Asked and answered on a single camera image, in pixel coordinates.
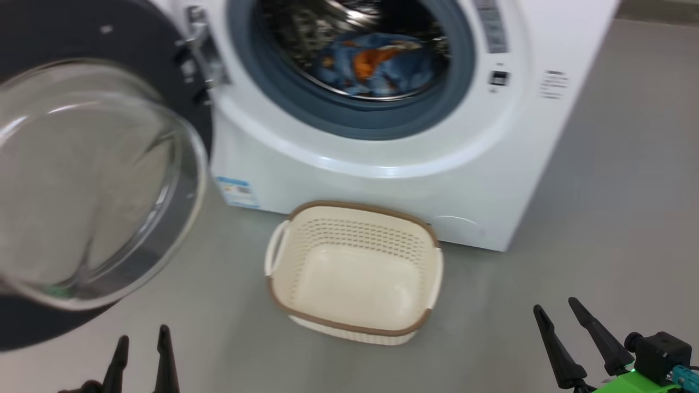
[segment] black square icon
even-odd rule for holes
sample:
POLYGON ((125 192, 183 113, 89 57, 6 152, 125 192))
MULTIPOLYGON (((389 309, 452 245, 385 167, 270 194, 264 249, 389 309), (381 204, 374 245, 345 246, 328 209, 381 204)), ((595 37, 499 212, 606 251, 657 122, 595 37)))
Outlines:
POLYGON ((504 71, 493 71, 493 73, 490 74, 490 84, 497 86, 507 86, 507 77, 509 75, 509 73, 506 73, 504 71))

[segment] laundry basket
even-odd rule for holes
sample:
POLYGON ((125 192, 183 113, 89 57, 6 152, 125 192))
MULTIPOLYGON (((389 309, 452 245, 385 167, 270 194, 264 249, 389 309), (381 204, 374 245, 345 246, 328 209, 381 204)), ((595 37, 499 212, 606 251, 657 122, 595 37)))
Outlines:
POLYGON ((331 336, 398 345, 430 315, 442 250, 417 218, 318 201, 296 209, 267 247, 275 302, 296 323, 331 336))

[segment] black knob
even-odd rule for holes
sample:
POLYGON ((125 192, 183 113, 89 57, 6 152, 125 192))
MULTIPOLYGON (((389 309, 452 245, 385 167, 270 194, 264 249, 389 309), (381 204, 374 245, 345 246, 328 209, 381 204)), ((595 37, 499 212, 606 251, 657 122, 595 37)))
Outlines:
POLYGON ((626 348, 627 351, 635 353, 636 352, 636 340, 639 338, 643 338, 643 335, 641 333, 633 332, 629 333, 628 336, 626 336, 626 340, 624 340, 624 348, 626 348))

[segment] washing machine door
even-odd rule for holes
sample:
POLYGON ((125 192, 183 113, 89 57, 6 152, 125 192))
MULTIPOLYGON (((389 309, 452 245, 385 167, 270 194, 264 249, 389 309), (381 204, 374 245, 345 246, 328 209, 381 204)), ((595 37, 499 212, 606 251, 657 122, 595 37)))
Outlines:
POLYGON ((147 0, 0 0, 0 350, 85 323, 186 236, 212 140, 202 33, 147 0))

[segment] laundry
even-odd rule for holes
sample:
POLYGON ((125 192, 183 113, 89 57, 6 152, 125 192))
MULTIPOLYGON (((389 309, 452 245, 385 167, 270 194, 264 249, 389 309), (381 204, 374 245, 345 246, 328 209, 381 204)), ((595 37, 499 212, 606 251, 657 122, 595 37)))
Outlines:
POLYGON ((432 80, 433 52, 417 38, 400 34, 339 36, 315 60, 318 80, 349 95, 405 94, 432 80))

